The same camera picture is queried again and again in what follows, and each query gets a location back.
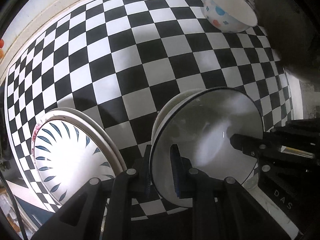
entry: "blue leaf pattern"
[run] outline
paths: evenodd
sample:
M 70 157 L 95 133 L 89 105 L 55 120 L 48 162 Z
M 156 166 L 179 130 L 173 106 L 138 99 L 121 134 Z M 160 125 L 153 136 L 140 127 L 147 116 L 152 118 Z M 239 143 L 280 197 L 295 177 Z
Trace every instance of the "blue leaf pattern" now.
M 36 160 L 41 160 L 41 161 L 47 160 L 47 161 L 51 161 L 51 160 L 49 160 L 48 158 L 42 157 L 42 156 L 37 157 Z
M 67 191 L 61 195 L 61 197 L 59 198 L 59 201 L 62 201 L 64 199 L 64 197 L 66 196 L 66 194 L 67 194 Z
M 40 149 L 40 150 L 44 150 L 44 151 L 50 152 L 46 147 L 43 147 L 43 146 L 41 146 L 41 145 L 36 146 L 36 148 L 38 148 L 38 149 Z
M 46 132 L 47 134 L 49 134 L 49 135 L 56 141 L 55 137 L 53 136 L 53 134 L 52 134 L 49 130 L 44 129 L 44 128 L 42 128 L 42 130 L 43 130 L 44 132 Z
M 101 152 L 100 149 L 97 147 L 96 150 L 94 151 L 94 153 L 92 155 L 94 155 L 95 153 Z
M 79 141 L 79 130 L 74 126 L 75 130 L 76 130 L 76 134 L 77 134 L 77 142 Z
M 46 171 L 46 170 L 48 170 L 48 169 L 52 169 L 52 168 L 50 168 L 50 167 L 41 167 L 40 169 L 39 169 L 39 171 Z
M 103 164 L 100 164 L 100 166 L 108 166 L 111 168 L 110 164 L 108 162 L 104 162 Z
M 48 182 L 48 181 L 52 180 L 54 177 L 55 177 L 55 176 L 46 177 L 46 178 L 44 179 L 44 182 Z
M 107 177 L 109 177 L 110 179 L 114 179 L 114 178 L 115 178 L 114 176 L 112 176 L 112 175 L 107 175 L 107 174 L 103 174 L 103 176 L 107 176 Z
M 62 122 L 64 128 L 67 130 L 67 133 L 69 135 L 69 139 L 70 139 L 70 132 L 69 132 L 69 128 L 66 126 L 66 124 L 64 122 Z
M 85 136 L 85 146 L 86 147 L 88 146 L 89 142 L 90 142 L 90 138 L 86 135 Z
M 61 132 L 60 132 L 60 130 L 59 130 L 59 128 L 55 125 L 55 124 L 53 124 L 53 123 L 50 123 L 49 122 L 49 124 L 57 131 L 57 133 L 61 136 L 61 138 L 62 138 L 62 135 L 61 135 Z
M 38 136 L 38 138 L 40 138 L 41 140 L 44 140 L 45 142 L 51 144 L 51 142 L 50 142 L 46 137 L 44 137 L 44 136 Z
M 60 186 L 60 184 L 61 184 L 61 183 L 53 186 L 52 189 L 50 190 L 50 192 L 51 192 L 51 193 L 55 192 L 55 191 L 58 189 L 58 187 Z

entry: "white plate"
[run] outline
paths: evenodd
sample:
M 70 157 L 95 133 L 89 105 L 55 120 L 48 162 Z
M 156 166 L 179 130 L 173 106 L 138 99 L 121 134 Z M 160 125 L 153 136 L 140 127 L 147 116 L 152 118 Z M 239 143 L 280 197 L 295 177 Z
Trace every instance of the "white plate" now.
M 159 126 L 150 155 L 150 174 L 159 194 L 173 204 L 191 207 L 192 199 L 175 193 L 170 147 L 177 144 L 182 157 L 210 177 L 232 176 L 243 183 L 256 159 L 235 150 L 230 137 L 243 134 L 262 138 L 262 118 L 253 101 L 230 88 L 214 88 L 191 95 L 176 105 Z
M 77 127 L 81 128 L 86 134 L 88 134 L 95 141 L 95 143 L 100 147 L 102 152 L 106 155 L 116 175 L 118 175 L 124 170 L 118 158 L 116 157 L 115 153 L 112 151 L 110 145 L 105 141 L 103 136 L 98 131 L 96 131 L 88 122 L 86 122 L 79 116 L 73 113 L 70 113 L 67 111 L 61 111 L 61 110 L 53 109 L 47 112 L 44 116 L 41 117 L 41 119 L 36 124 L 33 130 L 32 139 L 31 139 L 31 151 L 32 151 L 33 157 L 34 157 L 34 140 L 36 138 L 36 135 L 39 129 L 46 122 L 50 120 L 55 120 L 55 119 L 61 119 L 61 120 L 70 122 L 76 125 Z
M 165 116 L 170 112 L 170 110 L 173 107 L 175 107 L 177 104 L 179 104 L 181 101 L 183 101 L 184 99 L 188 98 L 191 95 L 194 95 L 195 93 L 201 92 L 201 91 L 204 91 L 204 89 L 191 89 L 191 90 L 184 91 L 184 92 L 176 95 L 175 97 L 171 98 L 169 100 L 169 102 L 166 103 L 164 105 L 164 107 L 162 107 L 162 109 L 159 112 L 159 114 L 157 115 L 157 118 L 156 118 L 156 120 L 153 124 L 153 127 L 152 127 L 151 144 L 153 144 L 155 141 L 155 135 L 156 135 L 156 131 L 158 130 L 159 125 L 161 124 L 161 122 L 163 121 Z
M 58 107 L 55 108 L 53 110 L 61 110 L 61 111 L 67 111 L 70 112 L 72 114 L 75 114 L 77 116 L 79 116 L 80 118 L 82 118 L 84 121 L 88 122 L 98 133 L 100 133 L 100 135 L 106 140 L 106 142 L 110 145 L 111 149 L 113 150 L 113 152 L 115 153 L 115 155 L 117 156 L 123 170 L 127 170 L 127 166 L 125 165 L 125 162 L 122 158 L 121 153 L 119 152 L 117 146 L 115 145 L 115 143 L 111 140 L 111 138 L 109 137 L 109 135 L 105 132 L 105 130 L 103 130 L 103 128 L 98 125 L 95 120 L 93 120 L 91 117 L 87 116 L 86 114 L 82 113 L 81 111 L 78 111 L 74 108 L 69 108 L 69 107 Z
M 89 179 L 115 177 L 100 147 L 73 123 L 46 122 L 36 135 L 34 152 L 42 183 L 61 204 Z

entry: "metal screw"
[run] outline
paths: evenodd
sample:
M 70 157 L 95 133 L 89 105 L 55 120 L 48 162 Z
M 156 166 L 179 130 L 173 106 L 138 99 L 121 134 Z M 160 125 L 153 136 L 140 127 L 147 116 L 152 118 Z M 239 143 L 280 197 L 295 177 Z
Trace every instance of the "metal screw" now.
M 90 185 L 97 185 L 99 183 L 98 178 L 92 178 L 89 180 Z
M 189 169 L 189 173 L 191 175 L 196 175 L 196 174 L 198 174 L 198 170 L 196 168 L 191 168 L 191 169 Z
M 136 174 L 136 170 L 135 169 L 127 169 L 127 174 L 128 175 L 134 175 L 134 174 Z
M 263 165 L 263 166 L 262 166 L 262 171 L 263 171 L 263 172 L 268 172 L 268 171 L 270 171 L 270 169 L 271 169 L 271 168 L 270 168 L 269 165 Z
M 226 178 L 226 182 L 229 183 L 229 184 L 234 184 L 236 182 L 236 180 L 233 177 L 227 177 Z

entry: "checkered tablecloth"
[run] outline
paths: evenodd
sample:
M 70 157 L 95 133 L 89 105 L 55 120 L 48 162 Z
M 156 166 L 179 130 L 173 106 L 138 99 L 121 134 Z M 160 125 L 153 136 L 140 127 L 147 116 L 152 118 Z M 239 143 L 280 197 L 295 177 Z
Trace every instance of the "checkered tablecloth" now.
M 92 117 L 126 164 L 144 154 L 158 111 L 194 88 L 236 87 L 263 116 L 265 130 L 292 116 L 287 77 L 261 27 L 221 33 L 202 0 L 94 0 L 70 13 L 21 52 L 6 78 L 7 130 L 29 186 L 49 211 L 51 198 L 31 158 L 31 133 L 46 112 L 66 106 Z M 182 210 L 151 188 L 132 202 L 133 219 Z

